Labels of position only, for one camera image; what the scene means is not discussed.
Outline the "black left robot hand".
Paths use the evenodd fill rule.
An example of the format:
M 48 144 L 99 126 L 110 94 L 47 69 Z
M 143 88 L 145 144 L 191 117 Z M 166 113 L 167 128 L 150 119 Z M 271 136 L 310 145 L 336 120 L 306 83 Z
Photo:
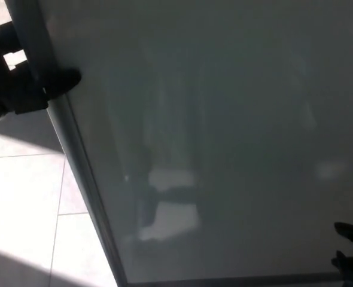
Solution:
M 43 80 L 32 75 L 28 61 L 10 69 L 4 56 L 22 51 L 12 22 L 0 25 L 0 119 L 9 114 L 26 114 L 48 108 L 49 101 L 72 90 L 81 81 L 78 69 L 61 69 Z

